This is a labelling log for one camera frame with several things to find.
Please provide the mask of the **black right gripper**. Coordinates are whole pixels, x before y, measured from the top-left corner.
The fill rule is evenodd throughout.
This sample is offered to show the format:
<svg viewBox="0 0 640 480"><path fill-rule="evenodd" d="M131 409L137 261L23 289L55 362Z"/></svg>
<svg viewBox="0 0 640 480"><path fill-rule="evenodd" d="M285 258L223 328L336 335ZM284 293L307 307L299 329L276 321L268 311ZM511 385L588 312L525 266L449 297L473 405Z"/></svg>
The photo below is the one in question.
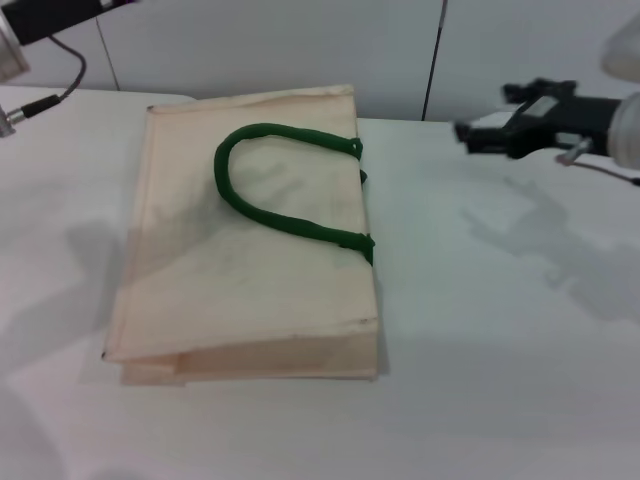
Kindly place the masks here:
<svg viewBox="0 0 640 480"><path fill-rule="evenodd" d="M544 78L528 84L505 84L505 101L539 98L525 103L515 113L499 111L468 122L454 122L456 140L469 154L506 154L511 159L521 159L546 148L569 150L574 143L560 140L569 136L576 137L577 142L589 139L589 154L608 156L609 129L622 101L576 96L576 88L574 80ZM556 94L571 95L550 96Z"/></svg>

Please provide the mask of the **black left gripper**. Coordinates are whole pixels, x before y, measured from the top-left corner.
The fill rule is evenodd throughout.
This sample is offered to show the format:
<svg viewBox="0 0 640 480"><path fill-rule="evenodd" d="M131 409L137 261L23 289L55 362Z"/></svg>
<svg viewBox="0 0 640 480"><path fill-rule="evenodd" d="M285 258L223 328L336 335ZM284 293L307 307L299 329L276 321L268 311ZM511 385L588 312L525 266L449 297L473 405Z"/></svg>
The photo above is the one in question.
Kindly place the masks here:
<svg viewBox="0 0 640 480"><path fill-rule="evenodd" d="M26 46L132 4L126 0L17 0L3 4L1 13L19 44Z"/></svg>

